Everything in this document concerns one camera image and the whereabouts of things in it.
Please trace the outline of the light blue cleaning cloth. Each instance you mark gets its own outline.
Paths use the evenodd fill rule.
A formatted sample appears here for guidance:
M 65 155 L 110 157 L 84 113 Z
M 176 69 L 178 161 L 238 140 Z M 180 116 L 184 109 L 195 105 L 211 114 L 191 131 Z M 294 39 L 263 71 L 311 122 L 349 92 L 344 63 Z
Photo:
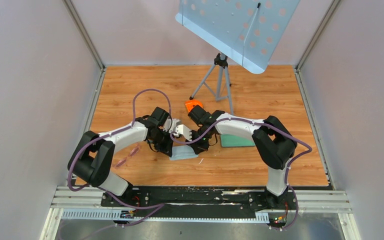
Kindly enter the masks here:
M 193 148 L 189 145 L 179 145 L 172 148 L 172 156 L 169 157 L 169 160 L 187 160 L 197 158 L 198 156 L 199 155 L 195 154 Z

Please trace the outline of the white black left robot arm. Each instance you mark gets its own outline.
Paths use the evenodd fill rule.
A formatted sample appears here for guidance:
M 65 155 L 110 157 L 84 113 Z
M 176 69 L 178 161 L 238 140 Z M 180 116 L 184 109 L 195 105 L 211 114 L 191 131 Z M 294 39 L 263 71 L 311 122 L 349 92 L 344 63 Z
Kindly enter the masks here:
M 67 169 L 95 188 L 102 188 L 114 194 L 120 206 L 129 206 L 133 201 L 132 184 L 111 171 L 114 155 L 120 150 L 139 142 L 147 142 L 151 150 L 168 157 L 173 155 L 173 140 L 170 133 L 175 127 L 171 115 L 160 107 L 152 114 L 137 117 L 126 126 L 116 130 L 95 133 L 85 132 Z

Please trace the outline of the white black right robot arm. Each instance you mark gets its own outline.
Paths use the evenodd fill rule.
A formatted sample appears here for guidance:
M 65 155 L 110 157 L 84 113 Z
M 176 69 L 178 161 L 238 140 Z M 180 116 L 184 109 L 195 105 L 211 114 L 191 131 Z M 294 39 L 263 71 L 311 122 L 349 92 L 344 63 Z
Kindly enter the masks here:
M 232 135 L 252 141 L 268 167 L 266 204 L 278 209 L 285 203 L 286 166 L 295 154 L 297 142 L 286 136 L 290 132 L 277 117 L 248 119 L 221 110 L 209 113 L 199 105 L 190 110 L 188 116 L 199 127 L 191 131 L 189 145 L 197 155 L 208 150 L 209 139 L 214 135 Z

